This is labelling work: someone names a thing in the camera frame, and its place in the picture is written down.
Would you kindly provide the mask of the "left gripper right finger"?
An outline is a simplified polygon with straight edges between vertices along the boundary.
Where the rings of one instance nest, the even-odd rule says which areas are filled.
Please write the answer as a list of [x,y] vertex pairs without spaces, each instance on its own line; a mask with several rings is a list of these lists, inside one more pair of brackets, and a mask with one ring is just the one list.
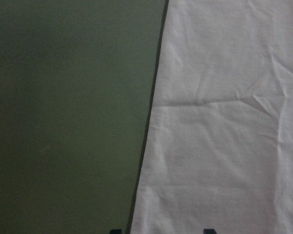
[[215,229],[203,229],[203,234],[217,234]]

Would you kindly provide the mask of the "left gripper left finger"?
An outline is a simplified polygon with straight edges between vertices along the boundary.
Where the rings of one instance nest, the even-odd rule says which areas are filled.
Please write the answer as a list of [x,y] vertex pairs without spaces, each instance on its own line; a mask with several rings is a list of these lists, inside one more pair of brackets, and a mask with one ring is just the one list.
[[109,234],[122,234],[122,229],[112,229]]

